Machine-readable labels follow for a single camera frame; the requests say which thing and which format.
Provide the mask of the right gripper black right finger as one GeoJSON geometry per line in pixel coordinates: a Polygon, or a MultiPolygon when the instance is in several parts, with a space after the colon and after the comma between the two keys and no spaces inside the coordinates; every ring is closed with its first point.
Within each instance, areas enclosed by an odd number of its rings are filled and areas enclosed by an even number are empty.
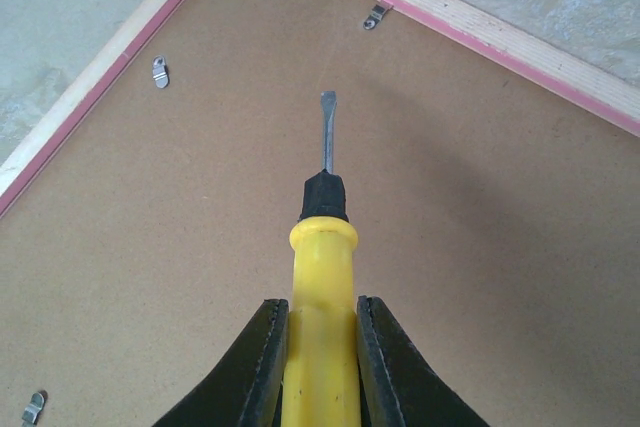
{"type": "Polygon", "coordinates": [[[363,426],[485,426],[432,369],[379,297],[357,300],[363,426]]]}

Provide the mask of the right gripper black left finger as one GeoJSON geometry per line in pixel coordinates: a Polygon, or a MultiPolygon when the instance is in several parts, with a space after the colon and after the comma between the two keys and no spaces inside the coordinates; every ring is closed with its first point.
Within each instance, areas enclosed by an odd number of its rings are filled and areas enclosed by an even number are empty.
{"type": "Polygon", "coordinates": [[[211,372],[157,426],[279,426],[289,305],[264,301],[211,372]]]}

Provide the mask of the yellow handled screwdriver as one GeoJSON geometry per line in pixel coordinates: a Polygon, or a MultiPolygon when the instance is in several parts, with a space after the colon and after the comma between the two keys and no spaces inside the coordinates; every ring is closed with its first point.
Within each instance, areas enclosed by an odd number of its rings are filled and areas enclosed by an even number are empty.
{"type": "Polygon", "coordinates": [[[284,426],[361,423],[353,255],[358,234],[346,212],[346,190],[334,171],[337,95],[321,94],[322,165],[304,183],[291,230],[292,307],[282,391],[284,426]]]}

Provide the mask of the pink picture frame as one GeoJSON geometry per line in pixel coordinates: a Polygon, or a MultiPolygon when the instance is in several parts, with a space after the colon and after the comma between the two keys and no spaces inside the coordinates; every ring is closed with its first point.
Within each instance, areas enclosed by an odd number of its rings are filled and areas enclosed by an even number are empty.
{"type": "MultiPolygon", "coordinates": [[[[144,0],[1,166],[7,211],[185,0],[144,0]]],[[[378,0],[632,134],[639,90],[462,0],[378,0]]]]}

